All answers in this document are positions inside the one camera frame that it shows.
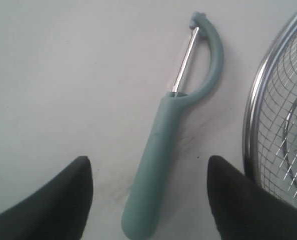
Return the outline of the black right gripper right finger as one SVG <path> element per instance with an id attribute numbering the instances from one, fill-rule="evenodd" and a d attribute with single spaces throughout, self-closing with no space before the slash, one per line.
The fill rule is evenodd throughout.
<path id="1" fill-rule="evenodd" d="M 297 240 L 297 209 L 218 155 L 208 161 L 207 195 L 221 239 Z"/>

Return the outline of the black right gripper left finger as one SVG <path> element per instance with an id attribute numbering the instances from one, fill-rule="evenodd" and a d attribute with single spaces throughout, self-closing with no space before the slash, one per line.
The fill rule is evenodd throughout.
<path id="1" fill-rule="evenodd" d="M 91 162 L 79 156 L 35 193 L 0 213 L 0 240 L 80 240 L 92 201 Z"/>

